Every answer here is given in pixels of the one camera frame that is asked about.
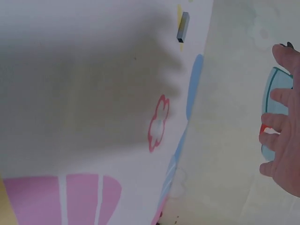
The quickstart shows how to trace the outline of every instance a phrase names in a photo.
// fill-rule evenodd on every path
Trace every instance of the pink stripe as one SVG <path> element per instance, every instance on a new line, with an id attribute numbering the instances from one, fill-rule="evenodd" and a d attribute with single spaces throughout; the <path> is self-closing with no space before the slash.
<path id="1" fill-rule="evenodd" d="M 121 192 L 122 187 L 117 180 L 109 176 L 103 177 L 102 203 L 98 225 L 107 225 L 118 205 Z"/>
<path id="2" fill-rule="evenodd" d="M 98 175 L 67 175 L 67 217 L 69 225 L 94 225 L 98 203 Z"/>
<path id="3" fill-rule="evenodd" d="M 164 200 L 161 202 L 161 204 L 160 204 L 159 208 L 157 209 L 156 214 L 155 214 L 155 216 L 154 216 L 154 218 L 151 222 L 151 225 L 156 225 L 156 223 L 158 222 L 159 217 L 160 217 L 160 213 L 163 211 L 166 200 L 167 200 L 167 197 L 164 198 Z"/>
<path id="4" fill-rule="evenodd" d="M 19 225 L 61 225 L 57 177 L 11 178 L 4 184 Z"/>

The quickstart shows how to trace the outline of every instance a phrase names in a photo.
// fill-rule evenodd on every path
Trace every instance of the red flower outline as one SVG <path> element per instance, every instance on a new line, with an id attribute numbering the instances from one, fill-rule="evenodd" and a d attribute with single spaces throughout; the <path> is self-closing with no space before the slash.
<path id="1" fill-rule="evenodd" d="M 159 105 L 160 105 L 161 102 L 164 103 L 164 110 L 165 110 L 166 106 L 168 107 L 168 110 L 167 110 L 167 114 L 165 116 L 165 119 L 163 120 L 163 132 L 161 134 L 160 140 L 158 141 L 156 139 L 154 145 L 152 146 L 152 138 L 153 137 L 152 137 L 150 131 L 151 131 L 152 123 L 153 123 L 153 121 L 156 119 L 156 117 L 158 115 L 158 107 L 159 107 Z M 153 152 L 154 149 L 159 146 L 161 140 L 163 139 L 164 132 L 165 132 L 165 122 L 166 122 L 166 120 L 168 118 L 169 110 L 170 110 L 170 99 L 166 98 L 165 95 L 161 95 L 160 98 L 159 98 L 159 100 L 158 100 L 158 103 L 156 105 L 155 112 L 154 112 L 154 115 L 153 115 L 153 117 L 151 119 L 151 122 L 150 122 L 150 125 L 149 125 L 149 129 L 148 129 L 148 143 L 149 143 L 149 151 L 150 152 Z"/>

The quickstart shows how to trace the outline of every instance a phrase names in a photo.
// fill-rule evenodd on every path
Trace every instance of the red object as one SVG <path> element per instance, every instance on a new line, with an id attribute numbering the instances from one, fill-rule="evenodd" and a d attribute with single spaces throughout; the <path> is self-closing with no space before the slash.
<path id="1" fill-rule="evenodd" d="M 159 107 L 159 104 L 161 102 L 164 103 L 164 110 L 167 108 L 167 113 L 166 113 L 165 118 L 163 119 L 163 132 L 161 134 L 161 137 L 160 137 L 159 140 L 156 139 L 155 142 L 154 142 L 154 144 L 152 145 L 152 139 L 153 139 L 153 137 L 151 135 L 151 127 L 152 127 L 153 121 L 156 119 L 156 117 L 158 115 L 158 107 Z M 160 98 L 159 98 L 159 100 L 158 100 L 158 103 L 156 105 L 155 112 L 154 112 L 154 115 L 153 115 L 152 120 L 150 122 L 149 129 L 148 129 L 148 143 L 149 143 L 149 151 L 150 152 L 153 152 L 154 149 L 159 146 L 161 140 L 163 139 L 164 132 L 165 132 L 165 122 L 166 122 L 166 120 L 168 118 L 169 110 L 170 110 L 170 100 L 168 98 L 166 98 L 165 95 L 161 95 Z"/>
<path id="2" fill-rule="evenodd" d="M 265 130 L 266 128 L 270 128 L 270 127 L 268 127 L 267 125 L 262 124 L 262 125 L 261 125 L 261 130 L 259 131 L 259 134 L 261 134 L 262 132 L 264 132 L 264 130 Z"/>

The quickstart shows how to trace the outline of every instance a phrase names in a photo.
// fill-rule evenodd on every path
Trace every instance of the small gray block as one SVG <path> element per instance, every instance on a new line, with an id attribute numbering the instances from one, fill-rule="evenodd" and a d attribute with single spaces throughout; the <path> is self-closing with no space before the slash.
<path id="1" fill-rule="evenodd" d="M 177 39 L 180 43 L 184 42 L 188 30 L 189 14 L 187 12 L 182 13 L 181 22 L 179 25 Z"/>

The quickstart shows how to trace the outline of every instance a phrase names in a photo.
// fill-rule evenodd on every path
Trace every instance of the hand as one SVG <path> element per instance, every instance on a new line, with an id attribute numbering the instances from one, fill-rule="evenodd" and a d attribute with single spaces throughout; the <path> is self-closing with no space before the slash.
<path id="1" fill-rule="evenodd" d="M 275 151 L 274 161 L 261 164 L 260 173 L 300 197 L 300 53 L 281 45 L 273 46 L 272 51 L 277 63 L 293 75 L 293 89 L 274 89 L 270 94 L 273 100 L 287 106 L 289 113 L 262 115 L 262 123 L 280 134 L 259 135 L 260 143 Z"/>

